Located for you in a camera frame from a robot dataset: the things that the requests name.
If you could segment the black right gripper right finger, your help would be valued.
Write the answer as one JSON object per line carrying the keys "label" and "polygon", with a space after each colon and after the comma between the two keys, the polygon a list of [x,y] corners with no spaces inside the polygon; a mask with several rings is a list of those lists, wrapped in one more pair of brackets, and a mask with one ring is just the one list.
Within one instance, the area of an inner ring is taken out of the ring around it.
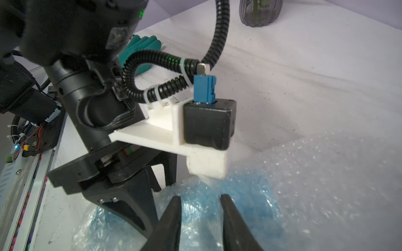
{"label": "black right gripper right finger", "polygon": [[228,194],[220,197],[223,209],[224,251],[263,251]]}

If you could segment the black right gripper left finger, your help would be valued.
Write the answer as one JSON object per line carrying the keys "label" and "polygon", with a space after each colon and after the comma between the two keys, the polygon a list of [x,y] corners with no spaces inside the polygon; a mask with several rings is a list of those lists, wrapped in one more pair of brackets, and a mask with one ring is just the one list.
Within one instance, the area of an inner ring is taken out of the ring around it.
{"label": "black right gripper left finger", "polygon": [[178,251],[181,225],[181,197],[174,196],[141,251]]}

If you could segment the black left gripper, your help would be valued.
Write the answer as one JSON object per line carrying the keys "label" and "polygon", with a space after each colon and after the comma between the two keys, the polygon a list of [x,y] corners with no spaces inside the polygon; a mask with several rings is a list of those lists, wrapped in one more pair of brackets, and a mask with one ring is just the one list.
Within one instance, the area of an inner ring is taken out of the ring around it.
{"label": "black left gripper", "polygon": [[163,166],[165,183],[177,176],[177,155],[143,146],[114,142],[50,171],[54,187],[68,195],[80,193],[119,216],[145,238],[158,224],[154,191],[161,187],[152,167]]}

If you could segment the blue wine glass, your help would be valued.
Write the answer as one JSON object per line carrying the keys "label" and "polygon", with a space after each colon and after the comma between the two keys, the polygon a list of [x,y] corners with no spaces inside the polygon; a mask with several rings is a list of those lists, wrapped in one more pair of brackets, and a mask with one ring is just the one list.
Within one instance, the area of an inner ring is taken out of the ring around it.
{"label": "blue wine glass", "polygon": [[[280,210],[262,170],[231,170],[225,179],[196,176],[154,194],[158,216],[174,196],[182,200],[180,250],[221,251],[223,210],[220,197],[228,194],[258,243],[268,250],[271,240],[283,233]],[[89,206],[74,229],[74,251],[138,251],[146,238],[122,218]]]}

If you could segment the clear bubble wrap sheet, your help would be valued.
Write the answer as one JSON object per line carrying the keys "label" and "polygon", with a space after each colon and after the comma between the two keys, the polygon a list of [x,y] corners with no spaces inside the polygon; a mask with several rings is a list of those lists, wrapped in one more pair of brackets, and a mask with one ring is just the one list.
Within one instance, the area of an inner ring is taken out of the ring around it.
{"label": "clear bubble wrap sheet", "polygon": [[299,139],[231,170],[268,174],[283,233],[266,251],[399,251],[402,145],[351,133]]}

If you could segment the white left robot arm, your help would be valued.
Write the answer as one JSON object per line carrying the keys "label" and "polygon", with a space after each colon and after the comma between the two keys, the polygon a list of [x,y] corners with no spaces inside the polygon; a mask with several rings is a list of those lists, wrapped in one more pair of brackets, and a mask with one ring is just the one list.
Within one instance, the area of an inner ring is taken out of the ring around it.
{"label": "white left robot arm", "polygon": [[149,238],[158,225],[151,165],[176,181],[177,156],[112,142],[117,129],[144,120],[139,99],[122,87],[117,56],[128,45],[147,1],[1,1],[1,112],[34,123],[55,113],[54,100],[31,90],[32,78],[11,64],[12,50],[45,68],[62,108],[88,153],[50,171],[54,187],[81,193]]}

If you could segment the green glove on table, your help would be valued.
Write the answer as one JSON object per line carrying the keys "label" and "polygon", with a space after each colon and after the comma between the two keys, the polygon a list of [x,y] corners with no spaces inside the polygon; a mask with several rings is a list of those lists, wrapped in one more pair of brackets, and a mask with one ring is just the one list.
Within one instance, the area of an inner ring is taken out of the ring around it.
{"label": "green glove on table", "polygon": [[157,39],[156,36],[140,37],[139,35],[134,35],[124,51],[122,51],[117,58],[120,65],[123,67],[124,63],[133,53],[140,50],[160,51],[161,48],[162,42]]}

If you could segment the dark ribbed vase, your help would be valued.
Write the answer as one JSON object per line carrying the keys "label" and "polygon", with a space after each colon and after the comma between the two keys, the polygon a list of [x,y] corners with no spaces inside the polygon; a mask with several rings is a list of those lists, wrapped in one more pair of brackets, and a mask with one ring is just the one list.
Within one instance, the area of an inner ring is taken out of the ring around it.
{"label": "dark ribbed vase", "polygon": [[266,26],[279,17],[283,4],[283,0],[241,0],[240,20],[249,27]]}

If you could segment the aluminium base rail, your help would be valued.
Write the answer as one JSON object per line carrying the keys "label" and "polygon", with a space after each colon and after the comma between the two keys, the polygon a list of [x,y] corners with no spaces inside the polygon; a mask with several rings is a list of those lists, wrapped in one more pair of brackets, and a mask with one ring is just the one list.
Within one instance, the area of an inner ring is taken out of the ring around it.
{"label": "aluminium base rail", "polygon": [[19,155],[1,172],[1,250],[31,251],[44,205],[47,172],[54,168],[66,113],[43,129],[40,150]]}

